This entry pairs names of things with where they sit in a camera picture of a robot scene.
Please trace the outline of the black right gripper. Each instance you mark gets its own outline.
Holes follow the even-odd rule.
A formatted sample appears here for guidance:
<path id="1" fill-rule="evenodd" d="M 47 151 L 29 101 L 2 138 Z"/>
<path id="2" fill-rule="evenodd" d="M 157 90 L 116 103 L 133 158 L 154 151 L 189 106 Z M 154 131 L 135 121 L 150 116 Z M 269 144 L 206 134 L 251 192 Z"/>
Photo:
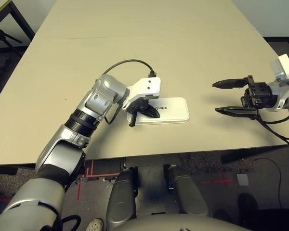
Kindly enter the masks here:
<path id="1" fill-rule="evenodd" d="M 219 89 L 242 88 L 248 85 L 244 96 L 241 97 L 243 107 L 227 106 L 215 108 L 215 111 L 232 117 L 244 117 L 256 119 L 258 113 L 256 109 L 272 108 L 277 102 L 277 95 L 274 95 L 269 85 L 264 82 L 253 83 L 253 77 L 225 79 L 212 84 Z"/>

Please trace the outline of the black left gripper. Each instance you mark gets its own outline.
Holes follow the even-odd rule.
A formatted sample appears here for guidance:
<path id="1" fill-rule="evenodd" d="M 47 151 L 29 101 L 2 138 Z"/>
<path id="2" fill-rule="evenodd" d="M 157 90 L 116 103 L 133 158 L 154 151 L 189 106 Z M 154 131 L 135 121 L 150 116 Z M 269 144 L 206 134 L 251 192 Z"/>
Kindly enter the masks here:
<path id="1" fill-rule="evenodd" d="M 148 99 L 144 99 L 143 97 L 130 103 L 127 107 L 127 112 L 131 113 L 131 121 L 129 123 L 130 127 L 135 126 L 138 112 L 149 118 L 160 118 L 158 110 L 149 104 Z"/>

